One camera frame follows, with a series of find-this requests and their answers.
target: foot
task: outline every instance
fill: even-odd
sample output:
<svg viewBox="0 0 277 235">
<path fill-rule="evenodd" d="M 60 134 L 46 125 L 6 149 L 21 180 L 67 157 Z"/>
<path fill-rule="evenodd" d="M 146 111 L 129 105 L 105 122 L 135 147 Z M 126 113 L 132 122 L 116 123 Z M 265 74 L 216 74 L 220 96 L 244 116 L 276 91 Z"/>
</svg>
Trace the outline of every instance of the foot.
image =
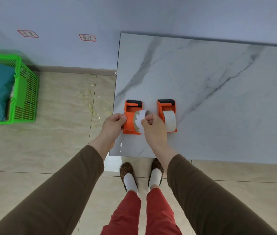
<svg viewBox="0 0 277 235">
<path fill-rule="evenodd" d="M 152 161 L 152 166 L 150 169 L 149 180 L 148 180 L 148 191 L 153 188 L 159 188 L 164 175 L 164 169 L 161 166 L 157 158 Z"/>
<path fill-rule="evenodd" d="M 120 177 L 127 192 L 132 190 L 135 193 L 138 193 L 139 190 L 134 176 L 134 169 L 131 163 L 125 162 L 121 165 Z"/>
</svg>

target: marble table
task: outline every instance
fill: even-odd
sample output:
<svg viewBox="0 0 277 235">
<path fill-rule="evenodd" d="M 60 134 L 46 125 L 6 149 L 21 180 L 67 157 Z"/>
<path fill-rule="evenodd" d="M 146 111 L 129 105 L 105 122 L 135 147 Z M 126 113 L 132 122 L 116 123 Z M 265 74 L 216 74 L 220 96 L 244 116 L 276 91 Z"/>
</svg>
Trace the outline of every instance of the marble table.
<svg viewBox="0 0 277 235">
<path fill-rule="evenodd" d="M 122 33 L 113 112 L 167 98 L 168 143 L 186 158 L 277 164 L 277 47 Z M 144 135 L 122 133 L 110 155 L 154 157 Z"/>
</svg>

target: clear tape roll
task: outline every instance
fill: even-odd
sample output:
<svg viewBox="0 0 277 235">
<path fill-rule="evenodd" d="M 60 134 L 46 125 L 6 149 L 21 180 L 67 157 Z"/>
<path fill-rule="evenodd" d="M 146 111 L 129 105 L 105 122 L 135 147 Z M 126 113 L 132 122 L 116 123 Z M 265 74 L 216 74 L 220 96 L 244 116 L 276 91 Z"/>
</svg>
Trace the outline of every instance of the clear tape roll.
<svg viewBox="0 0 277 235">
<path fill-rule="evenodd" d="M 176 115 L 172 110 L 163 111 L 167 132 L 176 130 Z"/>
<path fill-rule="evenodd" d="M 151 113 L 149 110 L 138 110 L 134 113 L 133 124 L 136 132 L 144 133 L 144 128 L 142 126 L 142 119 L 145 119 L 145 117 L 150 114 Z"/>
</svg>

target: red bordered label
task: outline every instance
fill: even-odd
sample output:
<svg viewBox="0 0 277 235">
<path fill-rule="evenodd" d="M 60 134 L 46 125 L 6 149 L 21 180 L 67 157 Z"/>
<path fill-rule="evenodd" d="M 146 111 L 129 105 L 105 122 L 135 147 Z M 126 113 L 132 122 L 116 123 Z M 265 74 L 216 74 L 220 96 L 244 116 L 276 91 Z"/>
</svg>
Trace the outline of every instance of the red bordered label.
<svg viewBox="0 0 277 235">
<path fill-rule="evenodd" d="M 93 34 L 79 34 L 81 40 L 96 42 L 96 37 Z"/>
<path fill-rule="evenodd" d="M 18 30 L 18 32 L 23 35 L 24 37 L 30 37 L 30 38 L 38 38 L 39 36 L 31 30 Z"/>
</svg>

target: white wall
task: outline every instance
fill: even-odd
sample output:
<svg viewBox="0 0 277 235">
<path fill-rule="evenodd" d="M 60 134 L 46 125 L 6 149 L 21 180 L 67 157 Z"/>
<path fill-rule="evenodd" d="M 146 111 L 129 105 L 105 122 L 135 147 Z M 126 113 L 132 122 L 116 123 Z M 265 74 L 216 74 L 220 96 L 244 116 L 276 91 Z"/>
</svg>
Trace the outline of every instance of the white wall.
<svg viewBox="0 0 277 235">
<path fill-rule="evenodd" d="M 277 0 L 0 0 L 0 51 L 34 64 L 116 69 L 121 31 L 277 43 Z"/>
</svg>

